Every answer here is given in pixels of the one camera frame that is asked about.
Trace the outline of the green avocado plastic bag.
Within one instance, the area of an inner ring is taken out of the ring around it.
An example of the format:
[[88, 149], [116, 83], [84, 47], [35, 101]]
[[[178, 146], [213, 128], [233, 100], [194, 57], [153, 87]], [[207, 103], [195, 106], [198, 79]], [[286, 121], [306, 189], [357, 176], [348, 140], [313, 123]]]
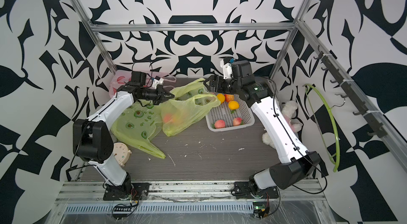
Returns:
[[163, 123], [162, 131], [166, 136], [172, 137], [183, 132], [204, 118], [212, 108], [220, 106], [217, 96], [204, 86], [204, 80], [200, 78], [175, 87], [170, 91], [174, 98], [159, 105], [162, 120], [168, 113], [174, 117], [173, 123]]

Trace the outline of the white plastic basket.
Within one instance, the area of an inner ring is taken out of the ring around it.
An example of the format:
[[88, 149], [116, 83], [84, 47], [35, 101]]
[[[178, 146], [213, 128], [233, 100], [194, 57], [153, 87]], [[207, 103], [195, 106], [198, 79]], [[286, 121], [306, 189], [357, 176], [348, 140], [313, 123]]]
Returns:
[[[239, 98], [238, 95], [234, 96], [234, 101], [240, 104], [240, 108], [237, 110], [230, 110], [228, 108], [228, 103], [225, 101], [220, 106], [212, 108], [210, 112], [206, 115], [207, 126], [212, 132], [225, 132], [236, 129], [243, 129], [254, 125], [255, 118], [251, 109], [247, 104]], [[240, 117], [243, 119], [244, 124], [240, 126], [233, 126], [233, 119]], [[217, 120], [224, 120], [226, 122], [226, 127], [223, 129], [215, 129], [214, 123]]]

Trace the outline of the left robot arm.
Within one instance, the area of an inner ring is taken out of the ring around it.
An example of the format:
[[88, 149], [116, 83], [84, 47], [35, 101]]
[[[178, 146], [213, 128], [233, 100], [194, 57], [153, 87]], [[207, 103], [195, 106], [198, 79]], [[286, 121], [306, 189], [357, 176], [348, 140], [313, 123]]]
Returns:
[[120, 166], [113, 154], [114, 143], [110, 128], [132, 104], [145, 100], [158, 105], [174, 98], [164, 89], [165, 78], [151, 77], [132, 71], [131, 79], [120, 86], [113, 97], [96, 113], [78, 119], [73, 125], [74, 156], [89, 163], [104, 177], [107, 185], [130, 187], [130, 175]]

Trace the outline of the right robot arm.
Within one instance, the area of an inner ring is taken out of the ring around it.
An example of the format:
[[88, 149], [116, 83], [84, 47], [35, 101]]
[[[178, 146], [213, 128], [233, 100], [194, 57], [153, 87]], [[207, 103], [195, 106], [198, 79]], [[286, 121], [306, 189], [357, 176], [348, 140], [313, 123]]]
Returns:
[[210, 76], [204, 86], [210, 92], [238, 95], [262, 122], [280, 160], [250, 177], [251, 191], [272, 187], [284, 190], [316, 171], [321, 157], [310, 152], [292, 131], [276, 100], [272, 80], [255, 76], [248, 61], [225, 58], [220, 66], [223, 74]]

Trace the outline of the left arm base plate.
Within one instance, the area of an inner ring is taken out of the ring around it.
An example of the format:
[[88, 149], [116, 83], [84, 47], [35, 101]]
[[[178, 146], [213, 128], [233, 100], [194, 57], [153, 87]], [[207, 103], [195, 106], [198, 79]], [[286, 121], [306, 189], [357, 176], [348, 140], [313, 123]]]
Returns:
[[125, 180], [120, 186], [106, 184], [104, 201], [126, 201], [140, 200], [149, 194], [150, 183], [133, 183], [130, 180]]

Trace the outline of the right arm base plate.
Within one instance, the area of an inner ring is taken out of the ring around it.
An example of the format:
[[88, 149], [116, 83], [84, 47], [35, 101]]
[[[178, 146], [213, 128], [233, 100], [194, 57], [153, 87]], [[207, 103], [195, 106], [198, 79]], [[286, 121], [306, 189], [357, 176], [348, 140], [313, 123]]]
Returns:
[[234, 182], [231, 194], [237, 199], [277, 199], [279, 198], [277, 189], [277, 187], [260, 189], [252, 181]]

